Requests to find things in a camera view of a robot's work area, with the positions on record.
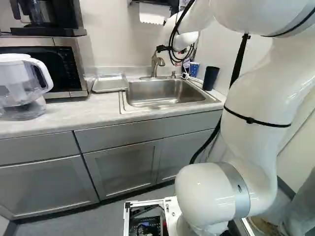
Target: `blue cup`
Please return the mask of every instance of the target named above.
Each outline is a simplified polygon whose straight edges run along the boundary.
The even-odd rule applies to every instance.
[[[200,66],[200,63],[194,62],[194,61],[191,62],[189,66],[189,76],[196,78],[198,74],[199,66]]]

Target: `stainless steel sink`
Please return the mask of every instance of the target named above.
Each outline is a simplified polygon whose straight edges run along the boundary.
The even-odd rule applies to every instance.
[[[217,102],[195,84],[170,77],[129,81],[128,90],[120,92],[121,113]]]

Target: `black cup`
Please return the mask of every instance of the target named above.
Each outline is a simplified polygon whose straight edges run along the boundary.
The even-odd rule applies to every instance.
[[[213,89],[213,85],[218,77],[218,73],[220,68],[215,66],[207,66],[205,78],[203,80],[202,89],[205,91],[211,91]]]

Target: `wall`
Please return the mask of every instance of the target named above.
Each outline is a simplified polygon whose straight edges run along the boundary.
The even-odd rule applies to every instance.
[[[139,21],[139,5],[128,7],[127,0],[80,0],[84,26],[91,37],[96,66],[151,65],[155,46],[160,44],[162,26]],[[0,2],[0,29],[21,24],[13,18],[9,0]],[[217,87],[226,85],[236,58],[241,34],[212,23],[202,32],[196,59],[203,65],[221,68]],[[248,45],[244,68],[255,64],[268,51],[269,39],[253,37]]]
[[[278,175],[297,192],[315,167],[315,112],[278,156]]]
[[[0,236],[2,236],[4,234],[8,224],[9,224],[9,220],[0,216]]]
[[[195,60],[201,63],[198,78],[203,79],[207,66],[220,68],[214,88],[227,95],[234,62],[242,41],[241,33],[233,32],[213,21],[201,32]],[[272,39],[252,35],[248,41],[241,74],[255,66],[269,51]]]

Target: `gray countertop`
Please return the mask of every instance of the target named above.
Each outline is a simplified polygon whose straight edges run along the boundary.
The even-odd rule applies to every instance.
[[[0,139],[65,132],[222,109],[225,96],[215,90],[209,93],[222,102],[131,114],[120,114],[118,92],[91,94],[87,99],[80,101],[53,101],[54,103],[47,104],[46,113],[38,118],[27,121],[0,120]]]

